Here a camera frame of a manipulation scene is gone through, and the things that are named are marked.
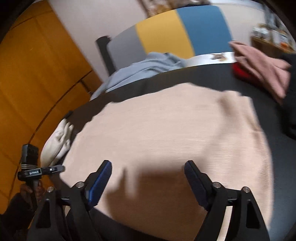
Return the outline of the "person's left hand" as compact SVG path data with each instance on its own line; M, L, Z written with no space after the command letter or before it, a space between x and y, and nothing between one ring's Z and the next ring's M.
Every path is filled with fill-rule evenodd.
M20 194L28 204L32 204L32 200L36 200L37 204L43 199L45 189L43 183L39 180L37 185L32 189L26 184L20 185Z

